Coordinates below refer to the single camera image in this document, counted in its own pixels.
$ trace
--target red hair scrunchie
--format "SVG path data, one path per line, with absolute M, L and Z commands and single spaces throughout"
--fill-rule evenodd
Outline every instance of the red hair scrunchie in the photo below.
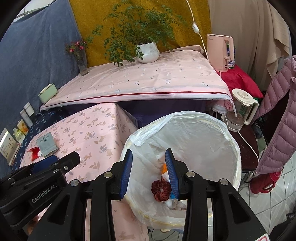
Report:
M 169 199 L 172 188 L 169 182 L 165 180 L 156 180 L 151 185 L 151 192 L 153 193 L 155 200 L 161 202 Z

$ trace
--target yellow curtain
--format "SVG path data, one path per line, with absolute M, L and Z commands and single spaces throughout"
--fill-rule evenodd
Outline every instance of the yellow curtain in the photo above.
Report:
M 96 25 L 104 27 L 113 26 L 113 19 L 103 20 L 111 13 L 114 4 L 119 0 L 70 0 L 73 13 L 83 38 L 86 38 Z M 172 43 L 173 48 L 188 45 L 201 45 L 200 37 L 192 30 L 192 16 L 186 0 L 169 1 L 169 0 L 132 0 L 133 4 L 140 5 L 146 9 L 161 9 L 161 5 L 170 7 L 174 14 L 182 15 L 187 22 L 187 26 L 174 26 L 176 42 Z M 200 34 L 206 46 L 206 35 L 211 33 L 210 12 L 207 0 L 189 0 L 193 11 L 194 19 L 200 29 Z M 104 39 L 110 36 L 110 29 L 103 28 L 102 35 L 96 36 L 93 44 L 89 44 L 86 49 L 88 67 L 108 63 L 108 57 L 105 58 Z

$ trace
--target red object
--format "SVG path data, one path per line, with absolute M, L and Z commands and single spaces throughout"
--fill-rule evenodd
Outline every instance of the red object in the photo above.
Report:
M 234 66 L 234 69 L 221 72 L 221 78 L 227 84 L 230 93 L 233 89 L 238 88 L 248 92 L 253 98 L 263 98 L 255 81 L 237 65 Z
M 280 178 L 281 172 L 261 174 L 251 180 L 250 190 L 252 193 L 268 193 L 275 186 L 276 181 Z
M 169 199 L 172 188 L 169 182 L 165 180 L 157 180 L 152 183 L 151 192 L 153 193 L 155 200 L 161 202 Z
M 32 152 L 32 159 L 31 161 L 36 160 L 39 156 L 38 156 L 38 152 L 40 151 L 39 147 L 34 147 L 31 148 L 30 150 L 28 150 L 27 152 Z

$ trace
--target glass kettle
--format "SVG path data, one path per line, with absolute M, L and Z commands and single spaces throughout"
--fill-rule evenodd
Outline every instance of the glass kettle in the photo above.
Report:
M 249 125 L 258 109 L 258 101 L 241 89 L 233 89 L 232 96 L 237 115 L 242 116 L 244 125 Z

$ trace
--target glass vase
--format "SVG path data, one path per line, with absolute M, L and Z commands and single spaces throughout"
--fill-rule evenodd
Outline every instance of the glass vase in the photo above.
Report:
M 83 60 L 77 61 L 77 64 L 78 64 L 81 76 L 84 76 L 89 73 L 89 69 L 85 66 Z

